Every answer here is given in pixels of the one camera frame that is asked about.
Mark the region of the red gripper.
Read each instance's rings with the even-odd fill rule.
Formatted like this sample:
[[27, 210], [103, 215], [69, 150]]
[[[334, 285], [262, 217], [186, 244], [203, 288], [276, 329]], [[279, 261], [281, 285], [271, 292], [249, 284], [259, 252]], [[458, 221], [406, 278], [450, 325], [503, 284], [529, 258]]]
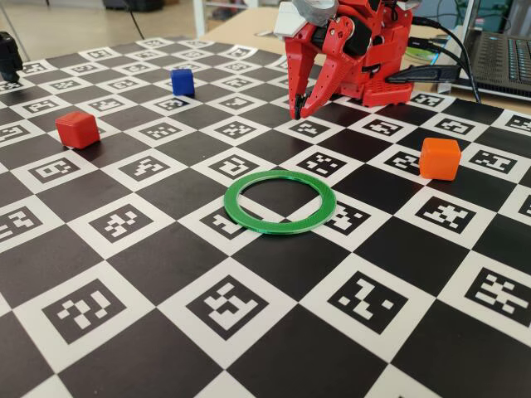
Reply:
[[[292, 119], [306, 118], [323, 106], [380, 32], [380, 2], [338, 2], [331, 12], [323, 22], [309, 22], [294, 37], [285, 38]], [[324, 64], [305, 99], [309, 73], [319, 51], [325, 55]]]

